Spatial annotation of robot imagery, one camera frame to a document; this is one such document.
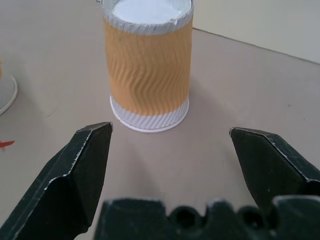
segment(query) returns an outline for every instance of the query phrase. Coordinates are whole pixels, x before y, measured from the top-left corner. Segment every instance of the white wall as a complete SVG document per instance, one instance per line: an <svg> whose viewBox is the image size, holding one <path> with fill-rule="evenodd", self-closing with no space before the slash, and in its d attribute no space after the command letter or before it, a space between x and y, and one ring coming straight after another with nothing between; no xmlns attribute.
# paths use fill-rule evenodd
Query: white wall
<svg viewBox="0 0 320 240"><path fill-rule="evenodd" d="M194 0L193 26L320 63L320 0Z"/></svg>

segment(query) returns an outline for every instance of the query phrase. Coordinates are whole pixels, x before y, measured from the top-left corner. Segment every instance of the table surface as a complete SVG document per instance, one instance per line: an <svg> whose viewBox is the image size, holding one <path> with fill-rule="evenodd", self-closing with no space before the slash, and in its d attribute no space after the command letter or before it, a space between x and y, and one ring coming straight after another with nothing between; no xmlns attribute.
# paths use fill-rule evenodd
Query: table surface
<svg viewBox="0 0 320 240"><path fill-rule="evenodd" d="M0 225L76 130L112 121L103 200L162 199L167 211L224 198L254 205L229 137L232 126L277 133L320 168L320 66L193 31L190 109L177 127L139 133L109 104L102 14L93 0L0 2L0 56L19 93L0 116Z"/></svg>

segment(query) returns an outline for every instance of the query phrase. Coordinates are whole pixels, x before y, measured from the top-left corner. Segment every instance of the paper cup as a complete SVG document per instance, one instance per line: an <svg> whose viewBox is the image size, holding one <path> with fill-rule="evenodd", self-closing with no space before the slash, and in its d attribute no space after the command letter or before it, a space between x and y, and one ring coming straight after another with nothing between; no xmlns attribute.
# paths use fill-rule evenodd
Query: paper cup
<svg viewBox="0 0 320 240"><path fill-rule="evenodd" d="M14 102L18 93L18 84L13 76L0 70L0 115L3 114Z"/></svg>
<svg viewBox="0 0 320 240"><path fill-rule="evenodd" d="M192 0L104 1L110 103L129 128L161 132L186 116L193 11Z"/></svg>

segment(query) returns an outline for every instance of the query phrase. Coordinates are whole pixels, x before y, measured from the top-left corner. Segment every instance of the beige table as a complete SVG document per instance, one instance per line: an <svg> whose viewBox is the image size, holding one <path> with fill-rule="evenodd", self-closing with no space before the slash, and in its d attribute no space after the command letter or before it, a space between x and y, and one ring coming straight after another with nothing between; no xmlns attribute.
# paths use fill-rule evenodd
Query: beige table
<svg viewBox="0 0 320 240"><path fill-rule="evenodd" d="M0 225L45 163L86 125L112 121L101 203L161 198L168 212L225 198L254 205L229 127L278 133L320 168L320 66L193 31L190 109L176 128L155 134L119 123L109 105L101 14L92 0L0 2L0 55L19 83L0 116Z"/></svg>

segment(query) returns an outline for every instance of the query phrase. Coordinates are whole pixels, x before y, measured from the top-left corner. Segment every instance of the wall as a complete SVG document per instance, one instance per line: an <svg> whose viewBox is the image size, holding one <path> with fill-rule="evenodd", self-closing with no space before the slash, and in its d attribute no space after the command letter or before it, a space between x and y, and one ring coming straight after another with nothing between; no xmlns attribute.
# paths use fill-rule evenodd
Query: wall
<svg viewBox="0 0 320 240"><path fill-rule="evenodd" d="M320 63L319 0L194 0L193 26Z"/></svg>

